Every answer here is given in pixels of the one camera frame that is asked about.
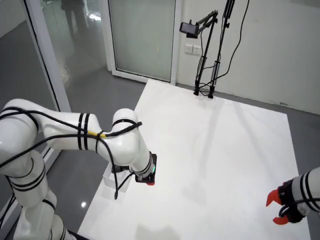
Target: light switch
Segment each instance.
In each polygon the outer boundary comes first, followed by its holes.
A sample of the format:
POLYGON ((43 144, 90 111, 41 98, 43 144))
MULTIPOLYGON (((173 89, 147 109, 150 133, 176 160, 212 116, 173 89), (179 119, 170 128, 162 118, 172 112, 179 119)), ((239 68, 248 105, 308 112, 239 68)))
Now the light switch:
POLYGON ((194 46, 192 44, 186 44, 184 47, 184 52, 188 54, 192 54, 194 46))
POLYGON ((193 45, 192 53, 194 55, 200 55, 202 53, 201 46, 193 45))

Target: door frame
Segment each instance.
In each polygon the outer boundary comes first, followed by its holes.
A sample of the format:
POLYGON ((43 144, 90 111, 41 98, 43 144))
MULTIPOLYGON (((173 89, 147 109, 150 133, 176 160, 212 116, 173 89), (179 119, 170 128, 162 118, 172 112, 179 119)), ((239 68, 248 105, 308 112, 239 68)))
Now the door frame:
MULTIPOLYGON (((55 52, 48 32, 45 16, 41 8, 41 3, 39 0, 20 0, 20 2, 25 13, 29 32, 35 47, 35 51, 39 58, 39 62, 41 64, 55 110, 59 112, 71 112, 67 93, 62 81, 55 52)), ((54 164, 60 153, 61 150, 56 150, 49 146, 43 150, 41 156, 44 159, 47 172, 54 164)), ((3 209, 0 210, 0 216, 4 214, 8 204, 9 199, 3 209)), ((22 208, 18 204, 17 200, 15 200, 8 210, 5 219, 3 220, 0 231, 0 239, 5 239, 5 237, 8 235, 9 231, 17 221, 21 209, 22 208)))
MULTIPOLYGON (((104 38, 104 48, 106 52, 107 67, 112 75, 146 83, 149 79, 147 76, 141 76, 134 73, 120 71, 116 67, 115 48, 111 27, 111 15, 109 8, 109 0, 99 0, 99 8, 101 10, 102 31, 104 38)), ((170 83, 176 85, 180 49, 180 24, 182 21, 183 0, 175 0, 174 24, 173 24, 173 44, 171 59, 171 76, 170 83)))

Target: white wall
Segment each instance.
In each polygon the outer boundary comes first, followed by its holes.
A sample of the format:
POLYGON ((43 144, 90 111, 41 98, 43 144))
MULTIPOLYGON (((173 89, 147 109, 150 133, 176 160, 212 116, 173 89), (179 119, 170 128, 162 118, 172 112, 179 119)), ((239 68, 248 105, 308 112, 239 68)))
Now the white wall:
POLYGON ((21 0, 0 0, 0 38, 24 20, 21 0))
MULTIPOLYGON (((217 58, 221 17, 226 0, 184 0, 182 20, 196 22, 211 10, 219 11, 206 66, 217 58)), ((222 46, 220 74, 228 69, 238 41, 247 0, 236 0, 222 46)), ((216 91, 320 114, 320 1, 251 0, 242 30, 242 41, 230 72, 220 78, 216 91)), ((204 47, 209 29, 203 33, 204 47)), ((180 41, 177 82, 194 86, 198 56, 184 53, 180 41)), ((205 70, 202 82, 210 79, 205 70)))

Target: white platform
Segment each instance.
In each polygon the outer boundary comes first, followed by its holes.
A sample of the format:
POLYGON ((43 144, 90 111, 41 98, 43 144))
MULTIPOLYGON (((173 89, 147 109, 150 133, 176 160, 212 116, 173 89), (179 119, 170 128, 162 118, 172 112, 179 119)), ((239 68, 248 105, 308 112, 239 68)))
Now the white platform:
POLYGON ((310 240, 279 226, 268 193, 298 175, 285 114, 149 80, 136 107, 155 186, 101 182, 79 234, 93 240, 310 240))

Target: white robotic arm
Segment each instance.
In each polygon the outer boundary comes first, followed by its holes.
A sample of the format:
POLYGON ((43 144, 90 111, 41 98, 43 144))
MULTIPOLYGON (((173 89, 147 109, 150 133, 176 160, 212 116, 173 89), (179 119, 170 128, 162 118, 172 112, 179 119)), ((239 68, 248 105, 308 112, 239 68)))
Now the white robotic arm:
POLYGON ((96 151, 110 161, 114 174, 115 165, 129 166, 137 182, 153 185, 157 159, 148 150, 138 130, 140 125, 130 109, 118 110, 111 132, 105 132, 94 114, 52 111, 23 99, 9 101, 0 114, 0 174, 8 177, 23 206, 15 239, 60 239, 63 235, 75 239, 59 227, 63 223, 52 211, 57 199, 48 187, 44 160, 33 150, 40 130, 45 137, 40 143, 47 142, 58 150, 96 151))
POLYGON ((271 191, 266 206, 273 201, 283 205, 279 217, 273 222, 278 225, 298 223, 311 211, 320 213, 320 167, 308 171, 283 183, 271 191))

